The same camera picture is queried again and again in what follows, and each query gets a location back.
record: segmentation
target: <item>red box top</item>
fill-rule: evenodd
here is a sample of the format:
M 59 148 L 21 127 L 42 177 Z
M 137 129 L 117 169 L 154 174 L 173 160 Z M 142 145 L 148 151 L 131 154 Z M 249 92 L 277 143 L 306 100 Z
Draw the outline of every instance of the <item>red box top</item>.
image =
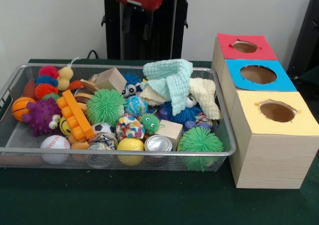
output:
M 277 60 L 264 36 L 218 33 L 217 38 L 224 59 Z

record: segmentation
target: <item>round hole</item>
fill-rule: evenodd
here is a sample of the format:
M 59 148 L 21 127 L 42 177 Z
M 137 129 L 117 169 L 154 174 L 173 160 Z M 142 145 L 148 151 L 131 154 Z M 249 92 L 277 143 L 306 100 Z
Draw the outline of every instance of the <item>round hole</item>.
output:
M 295 110 L 282 102 L 265 102 L 260 105 L 261 112 L 269 119 L 277 122 L 289 122 L 295 117 Z
M 251 42 L 246 41 L 236 41 L 232 45 L 237 51 L 243 53 L 253 53 L 256 52 L 258 47 Z
M 242 68 L 240 74 L 248 81 L 257 84 L 268 84 L 277 79 L 275 72 L 266 67 L 257 65 L 250 65 Z

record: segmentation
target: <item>blue globe ball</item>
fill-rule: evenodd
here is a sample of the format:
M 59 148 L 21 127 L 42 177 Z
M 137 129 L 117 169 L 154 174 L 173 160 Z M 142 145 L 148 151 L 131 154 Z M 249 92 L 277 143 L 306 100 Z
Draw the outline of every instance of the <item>blue globe ball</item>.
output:
M 137 118 L 140 115 L 147 113 L 149 106 L 147 102 L 139 96 L 132 96 L 126 99 L 124 111 Z

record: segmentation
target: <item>wire mesh basket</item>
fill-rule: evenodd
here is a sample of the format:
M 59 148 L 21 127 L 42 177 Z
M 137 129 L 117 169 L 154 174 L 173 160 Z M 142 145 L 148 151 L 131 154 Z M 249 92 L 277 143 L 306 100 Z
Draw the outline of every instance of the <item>wire mesh basket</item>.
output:
M 226 112 L 221 87 L 215 72 L 207 68 L 194 68 L 192 78 L 214 80 L 216 84 L 216 103 L 220 106 L 223 119 L 214 123 L 213 132 L 224 144 L 223 152 L 149 152 L 149 151 L 110 151 L 110 150 L 67 150 L 40 149 L 41 143 L 50 135 L 34 137 L 31 129 L 18 122 L 11 114 L 14 100 L 22 95 L 24 85 L 38 75 L 44 64 L 25 64 L 18 67 L 4 88 L 0 91 L 2 103 L 0 109 L 0 167 L 17 168 L 55 168 L 55 169 L 133 169 L 133 170 L 169 170 L 187 171 L 185 160 L 202 157 L 208 161 L 206 171 L 217 171 L 227 156 L 236 150 L 236 142 L 229 117 Z M 114 66 L 73 65 L 73 80 L 88 79 Z M 143 68 L 137 66 L 117 66 L 121 73 L 134 73 L 143 77 Z M 49 164 L 51 161 L 65 161 Z M 141 162 L 136 166 L 124 165 Z

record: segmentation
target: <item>white wall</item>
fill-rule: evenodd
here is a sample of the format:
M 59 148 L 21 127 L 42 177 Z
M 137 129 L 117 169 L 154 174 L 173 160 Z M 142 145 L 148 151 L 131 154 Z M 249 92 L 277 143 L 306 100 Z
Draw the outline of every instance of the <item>white wall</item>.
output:
M 309 0 L 189 0 L 182 56 L 212 58 L 218 32 L 263 34 L 288 66 Z M 0 0 L 0 87 L 30 58 L 106 57 L 104 0 Z

